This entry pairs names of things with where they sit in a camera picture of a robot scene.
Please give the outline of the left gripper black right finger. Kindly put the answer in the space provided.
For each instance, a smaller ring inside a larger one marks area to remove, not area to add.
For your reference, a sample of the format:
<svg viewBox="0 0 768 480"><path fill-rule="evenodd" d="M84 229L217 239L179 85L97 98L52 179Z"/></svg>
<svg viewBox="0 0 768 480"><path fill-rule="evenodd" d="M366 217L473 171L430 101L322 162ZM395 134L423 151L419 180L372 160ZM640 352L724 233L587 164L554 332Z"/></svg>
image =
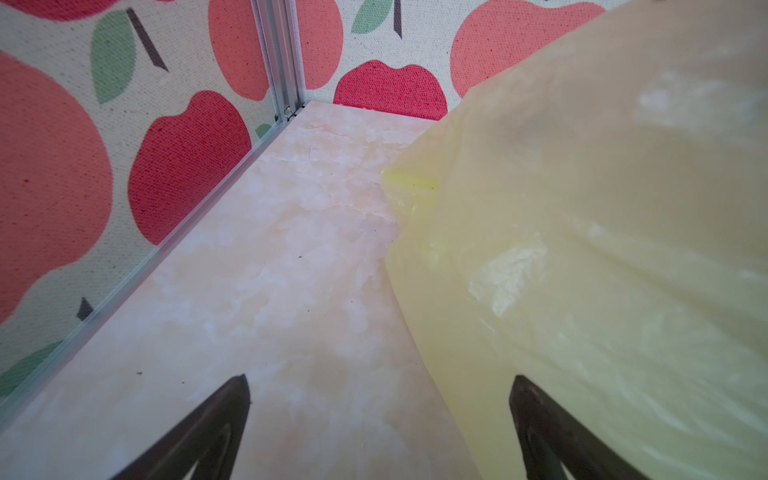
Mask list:
<svg viewBox="0 0 768 480"><path fill-rule="evenodd" d="M529 479L647 479L523 375L509 407Z"/></svg>

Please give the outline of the yellow translucent plastic bag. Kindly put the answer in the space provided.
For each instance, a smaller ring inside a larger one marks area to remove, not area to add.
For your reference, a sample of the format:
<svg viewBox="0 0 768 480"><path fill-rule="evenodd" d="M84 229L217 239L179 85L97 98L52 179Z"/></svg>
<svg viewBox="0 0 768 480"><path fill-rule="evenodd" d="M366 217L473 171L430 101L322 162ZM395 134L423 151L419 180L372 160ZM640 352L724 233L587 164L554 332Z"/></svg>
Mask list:
<svg viewBox="0 0 768 480"><path fill-rule="evenodd" d="M386 258L485 479L523 375L653 479L767 475L767 5L632 1L382 176Z"/></svg>

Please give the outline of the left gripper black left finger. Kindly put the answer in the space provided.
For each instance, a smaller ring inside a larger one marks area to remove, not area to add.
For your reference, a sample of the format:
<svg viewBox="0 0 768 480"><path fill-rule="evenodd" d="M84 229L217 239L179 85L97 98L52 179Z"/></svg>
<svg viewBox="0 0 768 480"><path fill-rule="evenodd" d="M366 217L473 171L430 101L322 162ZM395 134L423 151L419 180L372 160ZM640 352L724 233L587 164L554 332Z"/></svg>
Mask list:
<svg viewBox="0 0 768 480"><path fill-rule="evenodd" d="M230 378L115 477L228 479L250 405L246 376Z"/></svg>

